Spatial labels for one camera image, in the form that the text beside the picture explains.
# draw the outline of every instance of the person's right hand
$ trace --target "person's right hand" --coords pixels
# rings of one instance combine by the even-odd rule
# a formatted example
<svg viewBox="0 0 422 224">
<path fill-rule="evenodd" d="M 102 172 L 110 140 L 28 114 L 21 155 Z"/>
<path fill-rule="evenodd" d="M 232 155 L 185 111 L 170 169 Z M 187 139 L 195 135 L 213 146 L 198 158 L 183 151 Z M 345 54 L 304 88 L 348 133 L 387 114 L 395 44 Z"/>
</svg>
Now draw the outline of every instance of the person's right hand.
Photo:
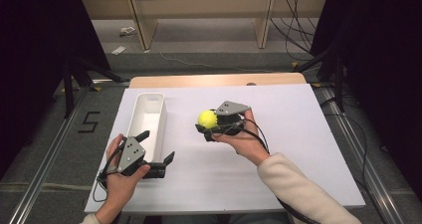
<svg viewBox="0 0 422 224">
<path fill-rule="evenodd" d="M 252 111 L 245 111 L 244 129 L 258 135 L 258 128 L 252 123 L 252 121 L 255 122 Z M 212 135 L 212 138 L 216 141 L 230 144 L 235 148 L 237 153 L 248 158 L 257 166 L 270 156 L 256 138 L 243 131 L 236 135 L 216 133 Z"/>
</svg>

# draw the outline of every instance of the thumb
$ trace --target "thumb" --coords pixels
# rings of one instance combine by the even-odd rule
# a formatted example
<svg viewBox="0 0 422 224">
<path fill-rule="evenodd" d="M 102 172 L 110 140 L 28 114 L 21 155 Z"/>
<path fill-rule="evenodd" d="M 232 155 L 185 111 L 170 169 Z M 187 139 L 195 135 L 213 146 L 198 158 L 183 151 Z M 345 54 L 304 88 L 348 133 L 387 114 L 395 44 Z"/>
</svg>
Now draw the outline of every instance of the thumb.
<svg viewBox="0 0 422 224">
<path fill-rule="evenodd" d="M 137 171 L 131 176 L 132 178 L 136 179 L 136 182 L 142 179 L 144 175 L 149 171 L 151 167 L 147 164 L 142 165 Z"/>
</svg>

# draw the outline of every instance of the sweater sleeve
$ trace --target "sweater sleeve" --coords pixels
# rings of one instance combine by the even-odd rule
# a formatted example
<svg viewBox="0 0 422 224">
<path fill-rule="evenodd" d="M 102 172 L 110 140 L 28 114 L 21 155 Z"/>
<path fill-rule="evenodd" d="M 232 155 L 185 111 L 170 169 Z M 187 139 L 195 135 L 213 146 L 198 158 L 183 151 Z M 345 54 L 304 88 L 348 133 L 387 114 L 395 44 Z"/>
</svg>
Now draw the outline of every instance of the sweater sleeve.
<svg viewBox="0 0 422 224">
<path fill-rule="evenodd" d="M 258 174 L 280 200 L 319 223 L 360 223 L 280 153 L 265 159 L 258 166 Z"/>
<path fill-rule="evenodd" d="M 101 224 L 94 213 L 87 215 L 81 224 Z"/>
</svg>

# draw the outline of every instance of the person's left hand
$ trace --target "person's left hand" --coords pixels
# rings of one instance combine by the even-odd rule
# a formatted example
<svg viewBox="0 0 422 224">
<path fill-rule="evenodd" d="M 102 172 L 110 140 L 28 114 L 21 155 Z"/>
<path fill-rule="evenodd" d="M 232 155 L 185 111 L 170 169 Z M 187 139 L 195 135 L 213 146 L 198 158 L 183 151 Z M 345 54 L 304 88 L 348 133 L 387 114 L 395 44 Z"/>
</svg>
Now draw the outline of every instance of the person's left hand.
<svg viewBox="0 0 422 224">
<path fill-rule="evenodd" d="M 112 140 L 106 151 L 107 159 L 118 148 L 123 135 L 119 134 Z M 110 166 L 117 166 L 118 155 L 110 162 Z M 133 195 L 137 182 L 149 171 L 149 165 L 141 166 L 132 176 L 120 173 L 109 174 L 106 178 L 107 198 L 103 206 L 97 211 L 96 217 L 100 223 L 110 223 L 118 215 L 124 205 Z"/>
</svg>

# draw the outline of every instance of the table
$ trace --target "table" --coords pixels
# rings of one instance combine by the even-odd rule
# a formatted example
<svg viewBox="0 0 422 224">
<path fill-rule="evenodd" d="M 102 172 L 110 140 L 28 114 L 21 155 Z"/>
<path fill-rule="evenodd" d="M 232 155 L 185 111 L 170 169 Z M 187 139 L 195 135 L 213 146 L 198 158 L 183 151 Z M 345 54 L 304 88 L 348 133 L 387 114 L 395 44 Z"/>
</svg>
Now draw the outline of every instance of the table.
<svg viewBox="0 0 422 224">
<path fill-rule="evenodd" d="M 218 87 L 212 87 L 213 81 Z M 363 206 L 364 201 L 314 93 L 304 81 L 299 74 L 133 79 L 123 95 L 110 139 L 119 132 L 126 133 L 137 94 L 160 92 L 165 95 L 167 109 L 161 157 L 173 150 L 176 154 L 167 167 L 165 178 L 139 182 L 123 212 L 171 215 L 282 209 L 274 194 L 259 179 L 252 163 L 227 144 L 206 142 L 196 131 L 197 115 L 203 110 L 217 108 L 226 99 L 252 107 L 271 153 L 282 152 L 342 205 Z M 247 83 L 258 86 L 245 86 Z M 159 88 L 138 89 L 147 86 Z M 96 197 L 101 199 L 105 194 L 97 190 Z M 101 203 L 93 202 L 90 195 L 85 211 L 95 212 L 100 206 Z"/>
</svg>

